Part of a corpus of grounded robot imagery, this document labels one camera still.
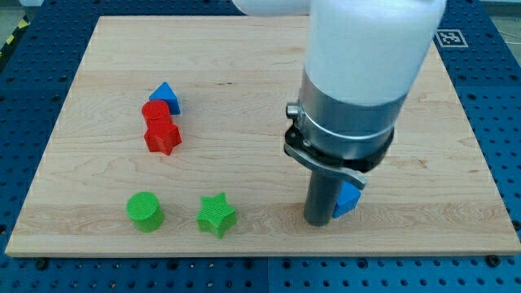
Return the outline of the silver metal wrist flange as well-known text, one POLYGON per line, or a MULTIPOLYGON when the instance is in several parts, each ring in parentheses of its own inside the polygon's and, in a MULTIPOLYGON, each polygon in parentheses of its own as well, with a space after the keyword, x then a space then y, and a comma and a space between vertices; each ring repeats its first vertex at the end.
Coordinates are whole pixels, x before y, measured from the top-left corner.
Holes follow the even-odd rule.
POLYGON ((295 103, 286 105, 292 120, 284 151, 313 173, 366 186, 364 173, 386 155, 406 96, 385 103, 339 101, 302 76, 295 103))

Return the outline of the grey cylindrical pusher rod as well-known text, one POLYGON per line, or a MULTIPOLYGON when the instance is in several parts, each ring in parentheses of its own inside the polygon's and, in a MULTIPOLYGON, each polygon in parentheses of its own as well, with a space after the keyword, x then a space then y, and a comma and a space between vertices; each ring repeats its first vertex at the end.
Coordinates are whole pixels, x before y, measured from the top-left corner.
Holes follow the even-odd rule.
POLYGON ((304 206, 304 219, 313 226, 327 225, 335 210, 343 180, 312 171, 304 206))

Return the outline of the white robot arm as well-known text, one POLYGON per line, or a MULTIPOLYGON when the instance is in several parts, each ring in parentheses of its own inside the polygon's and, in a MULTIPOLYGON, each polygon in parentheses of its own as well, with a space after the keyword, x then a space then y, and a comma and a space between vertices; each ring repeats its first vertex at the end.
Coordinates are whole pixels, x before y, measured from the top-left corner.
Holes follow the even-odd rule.
POLYGON ((245 15, 306 15, 298 99, 285 152, 312 175, 305 220, 324 226, 346 186, 386 155, 396 121, 444 14, 444 0, 234 0, 245 15))

